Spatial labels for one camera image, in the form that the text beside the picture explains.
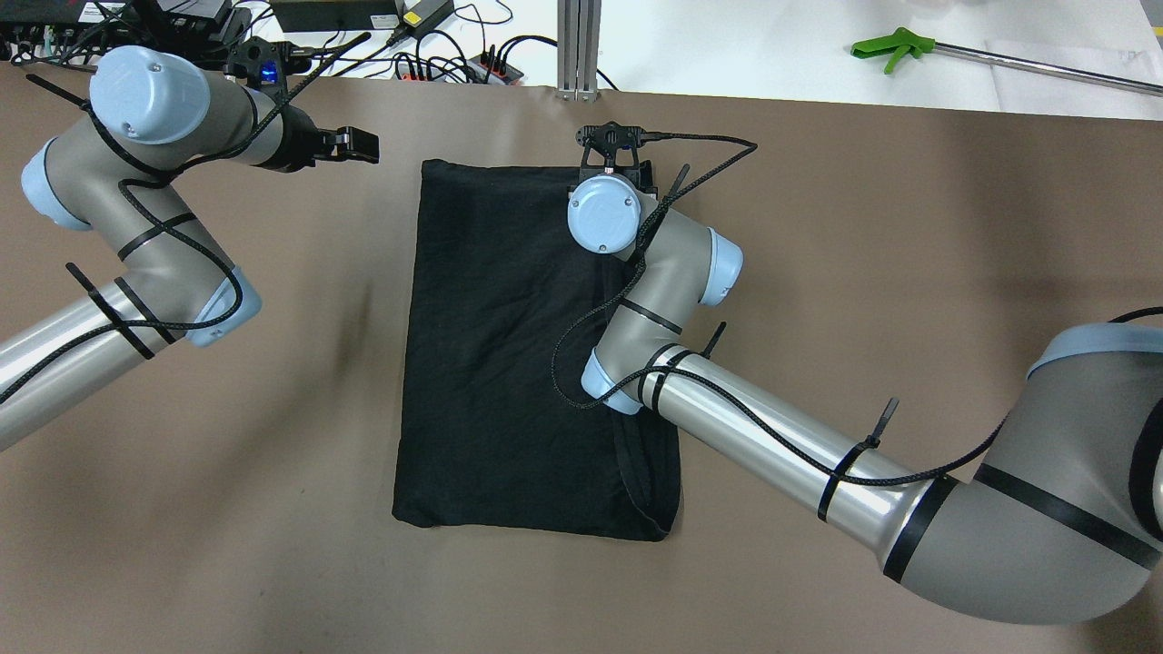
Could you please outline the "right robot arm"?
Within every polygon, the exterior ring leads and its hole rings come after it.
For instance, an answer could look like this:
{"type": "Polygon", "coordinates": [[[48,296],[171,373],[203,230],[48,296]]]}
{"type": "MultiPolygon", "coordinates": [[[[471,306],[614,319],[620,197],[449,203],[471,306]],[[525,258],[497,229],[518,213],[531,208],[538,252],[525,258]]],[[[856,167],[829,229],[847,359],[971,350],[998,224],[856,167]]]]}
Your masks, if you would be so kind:
{"type": "Polygon", "coordinates": [[[880,452],[897,401],[854,440],[682,347],[697,305],[722,303],[742,250],[613,165],[582,169],[566,223],[636,280],[590,353],[582,388],[651,410],[813,510],[882,573],[951,611],[1013,624],[1110,614],[1160,567],[1162,337],[1146,311],[1061,332],[1022,393],[963,462],[912,472],[880,452]]]}

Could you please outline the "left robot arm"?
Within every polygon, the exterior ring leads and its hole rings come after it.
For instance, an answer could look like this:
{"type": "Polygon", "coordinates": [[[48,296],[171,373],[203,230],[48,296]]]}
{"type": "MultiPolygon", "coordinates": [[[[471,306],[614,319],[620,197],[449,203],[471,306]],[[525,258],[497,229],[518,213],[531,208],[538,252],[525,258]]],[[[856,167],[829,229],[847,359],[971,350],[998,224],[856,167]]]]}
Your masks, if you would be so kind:
{"type": "Polygon", "coordinates": [[[3,344],[3,450],[172,343],[211,346],[262,310],[172,183],[211,161],[278,173],[378,162],[377,136],[321,129],[292,99],[150,48],[104,55],[83,120],[42,145],[21,184],[53,223],[104,239],[124,273],[98,287],[70,265],[83,299],[3,344]]]}

